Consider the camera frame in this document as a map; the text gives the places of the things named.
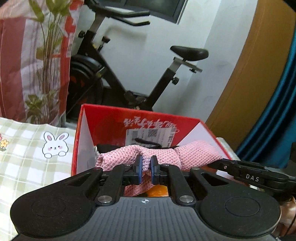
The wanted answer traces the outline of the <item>person's right hand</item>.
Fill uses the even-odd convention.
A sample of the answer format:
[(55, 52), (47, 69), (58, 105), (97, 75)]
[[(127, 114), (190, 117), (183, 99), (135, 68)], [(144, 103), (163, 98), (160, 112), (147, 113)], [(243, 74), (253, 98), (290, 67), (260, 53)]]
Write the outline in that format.
[(276, 237), (295, 235), (295, 198), (280, 202), (281, 217), (273, 232)]

